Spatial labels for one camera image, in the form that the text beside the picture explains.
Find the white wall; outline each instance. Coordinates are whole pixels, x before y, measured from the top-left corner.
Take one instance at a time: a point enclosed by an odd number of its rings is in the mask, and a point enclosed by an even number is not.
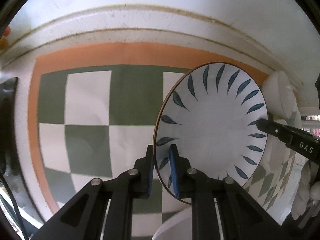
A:
[[[320,37],[294,0],[29,0],[10,24],[8,38],[13,43],[59,17],[117,4],[183,9],[237,29],[262,44],[302,81],[300,106],[318,107],[314,83],[320,72]]]

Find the white plate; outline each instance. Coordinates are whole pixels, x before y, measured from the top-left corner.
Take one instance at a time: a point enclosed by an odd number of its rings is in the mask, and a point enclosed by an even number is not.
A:
[[[241,186],[259,164],[267,134],[255,122],[268,118],[263,95],[243,70],[212,63],[186,74],[161,108],[154,135],[155,167],[173,193],[169,146],[207,176],[234,178]]]

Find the green and white checkered surface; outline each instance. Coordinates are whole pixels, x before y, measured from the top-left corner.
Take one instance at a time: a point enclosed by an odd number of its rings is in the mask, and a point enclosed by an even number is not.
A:
[[[294,156],[295,152],[290,151],[283,165],[274,173],[266,172],[259,164],[251,178],[243,186],[265,210],[268,210],[285,190]]]
[[[49,188],[60,207],[91,179],[116,178],[145,155],[164,98],[188,71],[108,65],[41,76],[40,149]],[[280,184],[288,180],[288,168],[280,171],[280,182],[259,165],[245,188],[262,206],[271,206],[284,188]],[[151,239],[164,221],[187,206],[163,189],[154,171],[150,199],[134,200],[132,239]]]

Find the metal screw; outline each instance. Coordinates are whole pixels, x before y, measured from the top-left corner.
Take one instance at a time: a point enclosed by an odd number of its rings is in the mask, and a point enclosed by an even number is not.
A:
[[[231,178],[231,177],[226,177],[226,178],[224,179],[224,181],[225,181],[227,184],[230,184],[230,185],[235,182],[235,180],[234,180],[233,178]]]
[[[197,170],[195,168],[189,168],[187,170],[187,173],[190,175],[195,175],[197,173]]]
[[[95,178],[95,179],[91,180],[91,185],[92,185],[92,186],[97,186],[97,185],[99,185],[100,183],[101,183],[101,180],[98,179],[98,178]]]
[[[130,174],[130,175],[136,175],[136,174],[138,174],[138,170],[137,169],[131,169],[131,170],[129,170],[128,171],[128,173]]]

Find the blue gripper pad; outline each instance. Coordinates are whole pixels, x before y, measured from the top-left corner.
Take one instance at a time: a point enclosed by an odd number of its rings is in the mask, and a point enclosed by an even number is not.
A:
[[[177,169],[176,169],[175,161],[173,157],[172,146],[169,147],[169,161],[170,161],[171,179],[172,179],[174,196],[176,198],[179,198],[180,192],[178,187],[178,175],[177,175]]]
[[[152,161],[150,162],[150,170],[148,174],[148,196],[150,197],[151,195],[151,188],[152,188],[152,182],[153,182],[153,158]]]

